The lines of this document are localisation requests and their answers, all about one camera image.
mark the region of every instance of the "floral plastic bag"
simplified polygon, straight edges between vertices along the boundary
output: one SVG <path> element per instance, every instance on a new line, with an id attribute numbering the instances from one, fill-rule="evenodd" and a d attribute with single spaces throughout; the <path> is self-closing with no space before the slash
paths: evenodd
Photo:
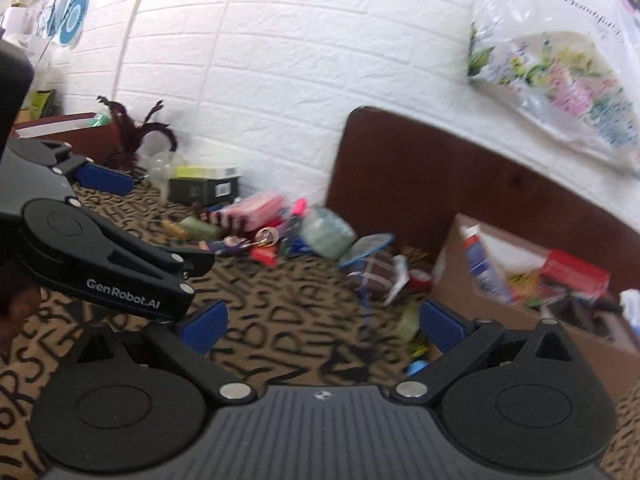
<path id="1" fill-rule="evenodd" d="M 640 176 L 633 0 L 476 0 L 468 77 L 553 138 Z"/>

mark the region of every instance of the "black object in box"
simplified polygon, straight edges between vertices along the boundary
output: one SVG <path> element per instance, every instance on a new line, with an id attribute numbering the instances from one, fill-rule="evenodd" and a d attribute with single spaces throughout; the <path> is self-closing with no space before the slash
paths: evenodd
<path id="1" fill-rule="evenodd" d="M 191 205 L 232 203 L 238 197 L 238 176 L 207 180 L 203 178 L 172 178 L 169 180 L 169 200 Z"/>

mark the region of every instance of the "brown box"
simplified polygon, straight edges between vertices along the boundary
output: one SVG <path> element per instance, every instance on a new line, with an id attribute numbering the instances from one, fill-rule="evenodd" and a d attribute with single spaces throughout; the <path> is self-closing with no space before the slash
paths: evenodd
<path id="1" fill-rule="evenodd" d="M 548 253 L 548 249 L 510 233 L 473 218 L 456 215 L 434 269 L 432 297 L 469 319 L 489 316 L 507 328 L 532 329 L 540 320 L 539 313 L 519 304 L 507 305 L 495 300 L 481 291 L 476 277 L 468 272 L 460 227 L 476 224 L 480 225 L 482 233 L 524 248 L 540 257 L 546 257 Z M 576 327 L 566 324 L 564 327 L 611 398 L 618 400 L 640 376 L 640 353 L 632 349 L 633 343 L 628 340 L 614 344 Z"/>
<path id="2" fill-rule="evenodd" d="M 112 124 L 88 126 L 94 115 L 88 112 L 17 123 L 11 137 L 68 142 L 76 155 L 88 156 L 96 164 L 104 164 L 120 145 L 120 136 Z"/>

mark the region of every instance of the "round metal bolt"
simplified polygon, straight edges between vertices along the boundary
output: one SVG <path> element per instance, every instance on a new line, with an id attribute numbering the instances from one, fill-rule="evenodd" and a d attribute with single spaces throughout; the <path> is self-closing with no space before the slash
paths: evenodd
<path id="1" fill-rule="evenodd" d="M 426 384 L 418 381 L 405 381 L 396 386 L 396 392 L 403 397 L 415 398 L 421 397 L 428 391 Z"/>
<path id="2" fill-rule="evenodd" d="M 220 386 L 220 395 L 229 400 L 244 399 L 251 395 L 251 386 L 244 383 L 228 383 Z"/>

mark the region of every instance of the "barcode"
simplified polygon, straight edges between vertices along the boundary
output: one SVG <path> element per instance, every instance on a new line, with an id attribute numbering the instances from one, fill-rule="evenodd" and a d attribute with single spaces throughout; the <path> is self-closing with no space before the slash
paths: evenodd
<path id="1" fill-rule="evenodd" d="M 231 182 L 225 182 L 224 184 L 216 185 L 216 197 L 226 196 L 231 194 Z"/>

